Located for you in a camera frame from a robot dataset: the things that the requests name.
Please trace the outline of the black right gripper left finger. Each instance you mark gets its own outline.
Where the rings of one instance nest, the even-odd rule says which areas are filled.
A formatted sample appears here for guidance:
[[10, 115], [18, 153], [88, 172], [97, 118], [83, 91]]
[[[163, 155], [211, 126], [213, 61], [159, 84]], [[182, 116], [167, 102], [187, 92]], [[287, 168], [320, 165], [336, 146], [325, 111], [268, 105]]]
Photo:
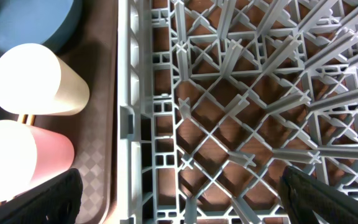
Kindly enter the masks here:
[[0, 224], [74, 223], [81, 207], [83, 182], [69, 169], [0, 206]]

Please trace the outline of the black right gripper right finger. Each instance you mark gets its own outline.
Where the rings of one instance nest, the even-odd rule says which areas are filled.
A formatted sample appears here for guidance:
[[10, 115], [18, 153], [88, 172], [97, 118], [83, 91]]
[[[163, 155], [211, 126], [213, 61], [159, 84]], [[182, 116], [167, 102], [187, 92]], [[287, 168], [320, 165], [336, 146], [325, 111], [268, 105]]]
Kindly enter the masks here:
[[291, 223], [358, 223], [358, 201], [287, 166], [278, 184], [282, 206]]

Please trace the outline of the pink cup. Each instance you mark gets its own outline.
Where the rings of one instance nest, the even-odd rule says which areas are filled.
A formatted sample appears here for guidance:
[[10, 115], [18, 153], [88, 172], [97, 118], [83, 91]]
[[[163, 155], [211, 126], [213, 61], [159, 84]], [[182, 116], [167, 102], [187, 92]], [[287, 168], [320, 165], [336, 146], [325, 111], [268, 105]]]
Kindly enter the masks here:
[[64, 135], [0, 120], [0, 202], [68, 170], [75, 150]]

